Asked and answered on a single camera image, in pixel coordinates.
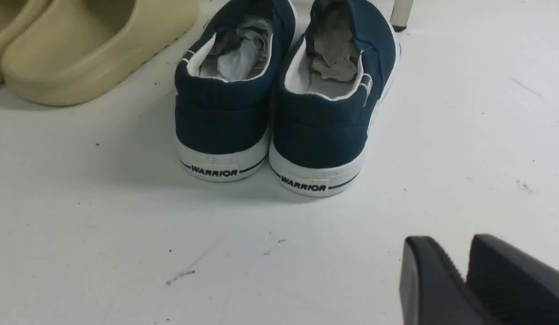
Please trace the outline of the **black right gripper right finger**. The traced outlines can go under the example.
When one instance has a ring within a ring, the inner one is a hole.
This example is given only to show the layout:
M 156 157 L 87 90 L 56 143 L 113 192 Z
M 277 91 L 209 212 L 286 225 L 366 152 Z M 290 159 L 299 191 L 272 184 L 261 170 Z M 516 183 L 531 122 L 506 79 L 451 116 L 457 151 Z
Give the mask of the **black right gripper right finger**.
M 493 235 L 473 237 L 467 285 L 499 325 L 559 325 L 559 271 Z

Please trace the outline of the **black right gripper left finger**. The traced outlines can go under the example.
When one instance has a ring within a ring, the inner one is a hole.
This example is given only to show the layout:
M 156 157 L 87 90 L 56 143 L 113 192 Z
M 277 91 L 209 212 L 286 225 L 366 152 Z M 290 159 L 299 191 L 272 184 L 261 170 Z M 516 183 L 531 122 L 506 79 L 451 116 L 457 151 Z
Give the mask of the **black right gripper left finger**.
M 404 325 L 498 325 L 436 240 L 404 240 L 399 282 Z

